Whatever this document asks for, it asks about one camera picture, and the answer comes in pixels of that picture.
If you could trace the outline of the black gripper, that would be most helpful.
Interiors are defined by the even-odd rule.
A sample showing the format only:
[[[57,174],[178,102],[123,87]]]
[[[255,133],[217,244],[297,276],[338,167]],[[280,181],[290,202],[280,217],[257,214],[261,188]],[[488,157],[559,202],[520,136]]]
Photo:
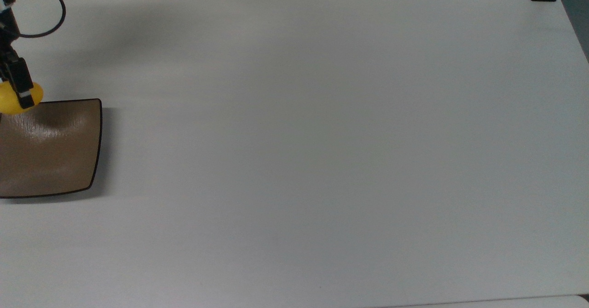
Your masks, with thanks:
[[[32,97],[34,84],[24,58],[20,58],[12,43],[19,38],[19,28],[12,8],[0,13],[0,56],[2,81],[7,82],[22,110],[35,106]]]

